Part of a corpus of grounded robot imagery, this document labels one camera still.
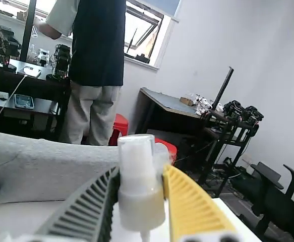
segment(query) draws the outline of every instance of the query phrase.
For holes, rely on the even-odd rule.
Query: window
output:
[[[37,0],[36,15],[46,18],[56,0]],[[3,14],[17,16],[17,12],[28,9],[30,0],[0,0]],[[153,65],[159,53],[170,17],[147,7],[136,0],[127,1],[126,33],[124,52],[127,57],[136,58],[144,54]]]

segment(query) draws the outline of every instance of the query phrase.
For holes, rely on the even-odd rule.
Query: red plastic stool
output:
[[[108,142],[109,146],[117,146],[117,139],[121,133],[122,136],[128,134],[129,122],[123,117],[121,114],[116,114],[114,125],[113,125],[113,133]]]
[[[155,138],[155,143],[162,143],[167,147],[167,149],[169,151],[169,154],[170,154],[170,157],[172,159],[171,164],[174,164],[174,162],[176,160],[176,156],[177,156],[177,148],[176,148],[176,146],[172,145],[171,143],[166,142],[165,140],[161,140],[161,139],[158,139],[158,138]]]

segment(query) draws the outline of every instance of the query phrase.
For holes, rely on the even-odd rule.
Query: spray bottle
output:
[[[165,220],[162,182],[154,165],[154,136],[124,136],[117,143],[121,224],[127,230],[140,232],[142,242],[149,242],[150,230]]]

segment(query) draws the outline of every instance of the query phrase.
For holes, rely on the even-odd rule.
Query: shirt sleeve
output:
[[[56,3],[46,18],[46,23],[59,33],[69,36],[77,15],[80,0],[56,0]]]

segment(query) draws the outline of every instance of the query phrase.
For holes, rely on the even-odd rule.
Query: person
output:
[[[69,69],[71,96],[60,141],[108,145],[123,85],[125,0],[56,0],[45,21],[34,26],[58,39],[73,33]]]

